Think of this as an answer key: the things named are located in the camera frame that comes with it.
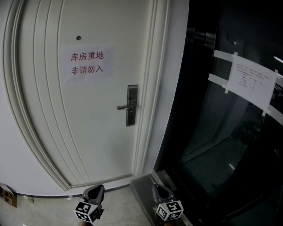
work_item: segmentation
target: door handle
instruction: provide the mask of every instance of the door handle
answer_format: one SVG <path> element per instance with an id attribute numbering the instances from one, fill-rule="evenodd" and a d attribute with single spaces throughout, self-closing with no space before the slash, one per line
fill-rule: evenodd
<path id="1" fill-rule="evenodd" d="M 136 110 L 138 99 L 138 85 L 128 86 L 127 105 L 117 106 L 117 110 L 127 110 L 126 126 L 136 123 Z"/>
<path id="2" fill-rule="evenodd" d="M 123 105 L 123 106 L 117 106 L 117 110 L 134 109 L 135 107 L 137 107 L 135 104 L 134 105 Z"/>

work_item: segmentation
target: door panel groove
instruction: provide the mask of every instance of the door panel groove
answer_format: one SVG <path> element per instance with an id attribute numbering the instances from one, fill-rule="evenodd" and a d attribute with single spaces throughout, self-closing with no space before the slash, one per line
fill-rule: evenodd
<path id="1" fill-rule="evenodd" d="M 45 23 L 45 31 L 44 31 L 44 36 L 45 36 L 45 39 L 44 39 L 44 58 L 45 58 L 45 52 L 46 52 L 46 28 L 47 28 L 48 17 L 49 17 L 49 15 L 50 15 L 50 7 L 51 7 L 51 4 L 52 4 L 52 0 L 50 0 L 49 6 L 48 6 L 47 18 L 46 18 L 46 23 Z M 46 76 L 46 80 L 48 80 L 48 78 L 47 78 L 47 72 L 46 72 L 46 60 L 44 60 L 44 64 L 45 64 L 45 68 L 44 68 L 44 69 L 45 69 L 45 76 Z M 48 82 L 47 82 L 47 89 L 48 89 L 48 95 L 49 95 L 51 107 L 52 107 L 52 109 L 53 109 L 53 105 L 52 105 L 51 97 L 50 97 L 50 92 L 49 92 Z M 49 129 L 49 131 L 50 131 L 50 133 L 51 133 L 51 135 L 52 135 L 52 132 L 51 132 L 51 129 L 50 129 L 48 120 L 46 119 L 46 114 L 44 113 L 44 111 L 43 111 L 43 114 L 44 114 L 44 117 L 45 117 L 45 120 L 46 120 L 46 124 L 47 124 L 47 126 L 48 126 L 48 129 Z M 55 142 L 55 144 L 56 144 L 56 147 L 58 148 L 57 142 L 55 141 L 53 135 L 52 135 L 52 138 L 53 138 L 53 140 L 54 140 L 54 142 Z M 60 155 L 62 156 L 64 162 L 65 162 L 66 165 L 68 166 L 68 164 L 67 164 L 67 162 L 66 162 L 66 160 L 65 160 L 65 158 L 64 158 L 64 156 L 63 156 L 63 154 L 62 154 L 62 152 L 60 151 L 60 148 L 58 148 L 58 151 L 59 151 Z M 75 177 L 75 179 L 76 179 L 76 180 L 78 181 L 78 183 L 79 183 L 79 180 L 77 179 L 77 177 L 76 177 L 75 174 L 73 173 L 72 169 L 71 169 L 69 166 L 68 166 L 68 168 L 69 168 L 70 172 L 72 173 L 72 175 Z"/>
<path id="2" fill-rule="evenodd" d="M 50 132 L 50 135 L 51 135 L 51 137 L 52 137 L 52 139 L 53 139 L 53 141 L 54 141 L 54 143 L 55 143 L 55 146 L 56 146 L 56 148 L 58 149 L 58 152 L 60 153 L 60 155 L 61 155 L 63 161 L 65 162 L 65 164 L 67 165 L 67 167 L 68 167 L 69 170 L 71 171 L 71 169 L 70 169 L 70 167 L 68 166 L 67 162 L 65 161 L 65 159 L 64 159 L 64 157 L 63 157 L 63 155 L 62 155 L 60 149 L 58 148 L 58 145 L 56 144 L 55 139 L 54 139 L 54 136 L 52 135 L 52 132 L 51 132 L 51 130 L 50 130 L 49 124 L 47 123 L 46 115 L 45 115 L 45 112 L 44 112 L 44 110 L 43 110 L 42 101 L 41 101 L 41 99 L 40 99 L 40 95 L 39 95 L 39 91 L 38 91 L 38 80 L 37 80 L 37 78 L 36 78 L 36 67 L 35 67 L 35 58 L 34 58 L 34 57 L 35 57 L 35 50 L 34 50 L 34 49 L 35 49 L 35 41 L 34 41 L 34 40 L 35 40 L 35 33 L 36 33 L 36 24 L 37 24 L 37 22 L 38 22 L 38 12 L 39 12 L 39 8 L 40 8 L 40 6 L 41 6 L 41 3 L 42 3 L 42 0 L 39 1 L 38 7 L 37 7 L 36 16 L 35 16 L 36 19 L 35 19 L 35 23 L 34 23 L 34 33 L 33 33 L 33 67 L 34 67 L 34 79 L 35 79 L 35 83 L 36 83 L 36 91 L 37 91 L 37 95 L 38 95 L 38 98 L 39 98 L 40 107 L 41 107 L 41 110 L 42 110 L 42 113 L 43 113 L 43 116 L 44 116 L 44 120 L 45 120 L 45 122 L 46 122 L 46 124 L 47 124 L 47 127 L 48 127 L 48 130 L 49 130 L 49 132 Z"/>
<path id="3" fill-rule="evenodd" d="M 67 180 L 57 169 L 49 155 L 46 154 L 46 150 L 35 131 L 31 117 L 28 113 L 27 103 L 23 97 L 23 88 L 20 85 L 18 42 L 20 40 L 19 32 L 20 22 L 23 18 L 23 8 L 26 5 L 23 3 L 23 0 L 15 0 L 12 2 L 4 32 L 3 69 L 8 101 L 19 130 L 31 151 L 33 151 L 38 161 L 44 167 L 46 172 L 54 178 L 57 184 L 64 190 L 68 190 L 70 189 L 70 186 Z"/>
<path id="4" fill-rule="evenodd" d="M 55 80 L 57 81 L 56 86 L 59 85 L 60 81 L 58 80 L 56 75 L 58 68 L 57 67 L 51 68 L 51 67 L 57 64 L 56 57 L 57 57 L 57 42 L 59 35 L 58 31 L 60 29 L 59 28 L 60 16 L 63 9 L 63 4 L 64 4 L 63 1 L 61 2 L 52 1 L 49 17 L 47 20 L 47 26 L 46 26 L 45 65 L 46 65 L 47 86 L 48 86 L 48 92 L 51 102 L 50 109 L 54 114 L 56 125 L 58 126 L 58 131 L 60 132 L 61 140 L 64 143 L 68 154 L 70 155 L 71 161 L 76 166 L 76 169 L 78 170 L 78 173 L 80 174 L 82 180 L 85 182 L 90 182 L 91 180 L 87 172 L 85 171 L 85 168 L 77 154 L 76 147 L 71 138 L 68 126 L 64 126 L 67 125 L 66 117 L 65 118 L 60 117 L 60 112 L 64 112 L 62 106 L 62 99 L 60 97 L 61 94 L 57 92 L 60 89 L 59 88 L 56 88 L 57 90 L 54 89 L 55 88 L 54 81 Z"/>
<path id="5" fill-rule="evenodd" d="M 70 134 L 71 134 L 71 137 L 72 137 L 72 141 L 74 143 L 74 146 L 75 146 L 75 149 L 76 149 L 76 152 L 80 158 L 80 161 L 84 167 L 84 170 L 85 172 L 87 173 L 88 177 L 89 177 L 89 180 L 91 181 L 91 178 L 89 176 L 89 173 L 87 171 L 87 169 L 85 168 L 85 165 L 83 163 L 83 161 L 81 160 L 81 156 L 80 156 L 80 153 L 78 152 L 78 149 L 77 149 L 77 146 L 76 146 L 76 143 L 75 143 L 75 140 L 74 140 L 74 137 L 73 137 L 73 134 L 72 134 L 72 131 L 70 129 L 70 125 L 69 125 L 69 121 L 68 121 L 68 118 L 67 118 L 67 115 L 66 115 L 66 110 L 65 110 L 65 105 L 64 105 L 64 101 L 63 101 L 63 96 L 62 96 L 62 91 L 61 91 L 61 81 L 60 81 L 60 77 L 59 77 L 59 51 L 58 51 L 58 48 L 59 48 L 59 45 L 58 45 L 58 42 L 59 42 L 59 31 L 60 31 L 60 25 L 61 25 L 61 16 L 62 16 L 62 10 L 63 10 L 63 7 L 64 7 L 64 2 L 65 0 L 62 1 L 62 5 L 61 5 L 61 9 L 60 9 L 60 16 L 59 16 L 59 21 L 58 21 L 58 31 L 57 31 L 57 42 L 56 42 L 56 46 L 57 46 L 57 73 L 58 73 L 58 81 L 59 81 L 59 89 L 60 89 L 60 97 L 62 99 L 62 105 L 63 105 L 63 110 L 64 110 L 64 115 L 66 117 L 66 122 L 67 122 L 67 126 L 68 126 L 68 129 L 70 131 Z"/>

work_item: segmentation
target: white door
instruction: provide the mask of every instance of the white door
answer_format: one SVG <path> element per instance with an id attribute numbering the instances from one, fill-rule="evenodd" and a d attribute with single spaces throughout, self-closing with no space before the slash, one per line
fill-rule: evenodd
<path id="1" fill-rule="evenodd" d="M 26 0 L 21 6 L 18 64 L 26 113 L 37 145 L 70 187 L 142 168 L 168 6 L 165 0 Z M 126 110 L 116 107 L 127 104 L 129 85 L 138 85 L 138 106 L 135 125 L 126 127 Z"/>

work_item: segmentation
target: paper notice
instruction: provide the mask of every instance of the paper notice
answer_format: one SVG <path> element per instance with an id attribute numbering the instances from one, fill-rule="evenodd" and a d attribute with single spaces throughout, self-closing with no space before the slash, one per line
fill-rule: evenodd
<path id="1" fill-rule="evenodd" d="M 1 187 L 3 190 L 5 190 L 5 191 L 7 191 L 7 192 L 9 192 L 9 193 L 11 193 L 11 194 L 14 194 L 14 193 L 11 191 L 11 189 L 7 187 L 7 185 L 5 185 L 5 184 L 3 184 L 3 183 L 0 183 L 0 187 Z"/>
<path id="2" fill-rule="evenodd" d="M 233 55 L 233 65 L 227 84 L 229 91 L 266 111 L 275 82 L 275 72 L 255 62 Z"/>
<path id="3" fill-rule="evenodd" d="M 113 76 L 114 48 L 103 45 L 65 47 L 60 54 L 61 84 L 88 83 Z"/>

